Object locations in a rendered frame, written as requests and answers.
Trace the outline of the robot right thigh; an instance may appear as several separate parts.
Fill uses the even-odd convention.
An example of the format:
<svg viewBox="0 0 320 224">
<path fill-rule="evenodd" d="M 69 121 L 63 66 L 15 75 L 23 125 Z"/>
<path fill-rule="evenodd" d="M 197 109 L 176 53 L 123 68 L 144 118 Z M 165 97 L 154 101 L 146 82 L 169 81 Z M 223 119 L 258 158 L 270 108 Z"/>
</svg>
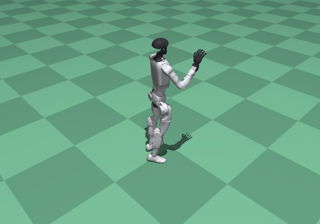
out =
<svg viewBox="0 0 320 224">
<path fill-rule="evenodd" d="M 158 111 L 160 116 L 160 128 L 155 128 L 153 130 L 153 135 L 154 132 L 158 131 L 161 133 L 161 135 L 163 136 L 170 124 L 171 118 L 172 118 L 172 113 L 171 113 L 171 107 L 169 104 L 166 104 L 165 101 L 160 101 L 158 104 Z"/>
</svg>

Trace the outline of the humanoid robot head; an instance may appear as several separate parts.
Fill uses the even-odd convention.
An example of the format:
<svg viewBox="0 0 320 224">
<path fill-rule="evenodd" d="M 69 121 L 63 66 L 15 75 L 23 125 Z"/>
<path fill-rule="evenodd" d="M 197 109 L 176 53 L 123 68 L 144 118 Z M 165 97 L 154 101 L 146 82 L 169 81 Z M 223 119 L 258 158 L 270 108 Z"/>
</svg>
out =
<svg viewBox="0 0 320 224">
<path fill-rule="evenodd" d="M 161 49 L 159 52 L 157 52 L 156 56 L 153 58 L 155 62 L 161 62 L 163 55 L 167 53 L 167 46 L 169 42 L 168 40 L 164 38 L 157 38 L 152 42 L 152 46 L 155 49 Z M 163 58 L 165 60 L 165 58 Z"/>
</svg>

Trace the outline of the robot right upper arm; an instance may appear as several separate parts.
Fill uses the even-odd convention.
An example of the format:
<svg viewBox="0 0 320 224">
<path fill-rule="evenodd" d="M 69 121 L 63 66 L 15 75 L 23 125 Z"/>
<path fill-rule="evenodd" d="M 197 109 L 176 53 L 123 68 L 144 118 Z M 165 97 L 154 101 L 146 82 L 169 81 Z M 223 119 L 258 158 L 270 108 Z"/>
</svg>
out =
<svg viewBox="0 0 320 224">
<path fill-rule="evenodd" d="M 174 72 L 173 68 L 170 65 L 164 64 L 161 66 L 161 69 L 163 71 L 163 73 L 168 76 L 171 81 L 179 88 L 179 89 L 183 89 L 180 87 L 180 83 L 182 81 L 179 81 L 178 76 L 176 75 L 176 73 Z"/>
</svg>

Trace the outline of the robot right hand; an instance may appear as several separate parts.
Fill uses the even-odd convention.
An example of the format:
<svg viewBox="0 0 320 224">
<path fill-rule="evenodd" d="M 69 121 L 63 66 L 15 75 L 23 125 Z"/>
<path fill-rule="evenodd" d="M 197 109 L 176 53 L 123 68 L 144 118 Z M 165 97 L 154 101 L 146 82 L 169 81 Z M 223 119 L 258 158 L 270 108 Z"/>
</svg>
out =
<svg viewBox="0 0 320 224">
<path fill-rule="evenodd" d="M 206 53 L 204 53 L 205 51 L 203 51 L 203 50 L 201 50 L 201 49 L 199 49 L 198 51 L 197 51 L 197 53 L 195 52 L 194 53 L 194 55 L 193 55 L 193 59 L 194 59 L 194 63 L 192 64 L 192 66 L 195 66 L 196 67 L 196 71 L 198 70 L 198 68 L 199 68 L 199 64 L 200 64 L 200 62 L 202 61 L 202 58 L 204 57 L 204 55 L 206 54 Z M 203 52 L 202 52 L 203 51 Z M 201 53 L 202 52 L 202 53 Z M 204 54 L 203 54 L 204 53 Z M 202 55 L 203 54 L 203 55 Z"/>
</svg>

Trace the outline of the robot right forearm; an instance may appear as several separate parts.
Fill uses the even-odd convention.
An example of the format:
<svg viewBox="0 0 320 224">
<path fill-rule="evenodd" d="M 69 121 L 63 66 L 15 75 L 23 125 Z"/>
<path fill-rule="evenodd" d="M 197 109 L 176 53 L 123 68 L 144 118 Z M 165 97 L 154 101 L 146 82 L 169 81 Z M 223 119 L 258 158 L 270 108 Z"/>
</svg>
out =
<svg viewBox="0 0 320 224">
<path fill-rule="evenodd" d="M 181 88 L 185 88 L 193 78 L 193 76 L 196 74 L 196 67 L 192 66 L 192 68 L 188 71 L 186 76 L 183 78 L 183 81 L 180 83 Z"/>
</svg>

